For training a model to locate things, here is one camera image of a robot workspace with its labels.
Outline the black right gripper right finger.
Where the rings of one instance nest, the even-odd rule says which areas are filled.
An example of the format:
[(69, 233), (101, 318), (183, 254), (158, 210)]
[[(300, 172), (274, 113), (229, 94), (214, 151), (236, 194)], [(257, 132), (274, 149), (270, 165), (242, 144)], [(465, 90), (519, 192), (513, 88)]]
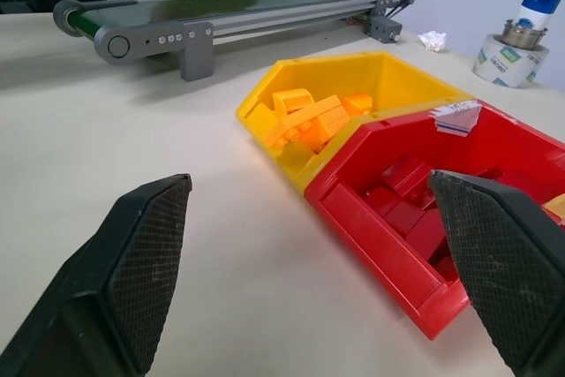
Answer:
[(513, 371), (564, 368), (564, 229), (526, 192), (435, 170), (429, 177), (456, 272)]

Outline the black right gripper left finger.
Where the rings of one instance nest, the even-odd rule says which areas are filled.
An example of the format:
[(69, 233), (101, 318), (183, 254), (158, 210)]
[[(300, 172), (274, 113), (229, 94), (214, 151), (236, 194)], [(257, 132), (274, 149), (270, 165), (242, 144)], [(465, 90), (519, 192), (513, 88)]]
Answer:
[(3, 376), (145, 376), (177, 277), (192, 180), (177, 174), (117, 199), (59, 268), (1, 354)]

